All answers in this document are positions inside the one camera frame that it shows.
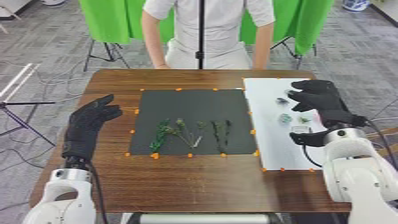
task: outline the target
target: green backdrop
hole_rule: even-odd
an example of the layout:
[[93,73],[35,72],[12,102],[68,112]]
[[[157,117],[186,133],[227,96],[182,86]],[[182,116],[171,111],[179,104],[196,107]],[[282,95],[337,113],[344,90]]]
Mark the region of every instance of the green backdrop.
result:
[[[131,38],[143,39],[141,15],[147,0],[81,0],[93,39],[129,44]],[[335,0],[274,0],[276,31],[274,42],[296,37],[296,53],[310,51],[328,19]],[[175,36],[175,10],[161,22],[163,40]],[[257,26],[250,13],[243,20],[241,39],[255,44]]]

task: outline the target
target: wooden table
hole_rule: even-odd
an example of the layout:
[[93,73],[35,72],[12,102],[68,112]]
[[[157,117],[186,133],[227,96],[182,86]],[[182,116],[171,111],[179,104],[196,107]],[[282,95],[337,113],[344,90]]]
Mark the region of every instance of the wooden table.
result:
[[[232,89],[243,78],[315,78],[301,71],[102,70],[95,74],[81,106],[107,94],[123,107],[123,117],[104,127],[95,164],[109,212],[349,212],[335,203],[322,173],[262,171],[253,155],[125,156],[136,125],[141,89]],[[51,172],[63,164],[61,143],[31,198],[36,205]]]

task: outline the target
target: person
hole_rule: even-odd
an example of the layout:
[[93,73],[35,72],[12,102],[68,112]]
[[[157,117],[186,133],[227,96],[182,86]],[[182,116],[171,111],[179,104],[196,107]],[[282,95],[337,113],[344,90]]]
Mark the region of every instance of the person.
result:
[[[175,7],[175,39],[164,56],[159,23]],[[246,10],[259,27],[253,61],[241,42]],[[274,37],[273,0],[209,0],[205,14],[205,68],[266,69]],[[196,69],[200,49],[200,0],[147,0],[143,12],[147,48],[157,69]]]

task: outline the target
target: white board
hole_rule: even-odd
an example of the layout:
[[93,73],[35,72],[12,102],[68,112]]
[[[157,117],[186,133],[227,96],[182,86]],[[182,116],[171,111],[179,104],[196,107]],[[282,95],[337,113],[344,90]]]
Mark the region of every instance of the white board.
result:
[[[264,168],[269,170],[308,170],[321,169],[308,161],[299,146],[290,138],[292,127],[308,126],[314,132],[326,131],[321,122],[319,112],[315,110],[301,113],[292,108],[298,102],[289,98],[287,90],[294,90],[292,82],[306,79],[246,79],[246,97],[253,112],[253,124],[257,129],[257,141],[260,147],[260,156]],[[290,101],[289,105],[278,104],[278,98]],[[282,114],[294,118],[292,123],[280,121]],[[312,121],[303,124],[301,117]],[[308,153],[317,163],[324,163],[324,148],[308,147]]]

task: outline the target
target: person's arm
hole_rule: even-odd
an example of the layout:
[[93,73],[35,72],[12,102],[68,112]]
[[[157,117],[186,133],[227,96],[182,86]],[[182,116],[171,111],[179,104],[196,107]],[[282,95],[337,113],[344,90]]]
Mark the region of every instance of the person's arm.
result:
[[259,27],[257,47],[255,47],[255,55],[253,55],[253,69],[267,69],[267,62],[271,58],[273,38],[274,38],[274,23]]
[[171,67],[166,64],[159,23],[161,23],[161,20],[150,15],[150,13],[145,10],[145,12],[143,12],[143,32],[145,32],[147,49],[150,52],[154,66],[157,69],[171,69]]

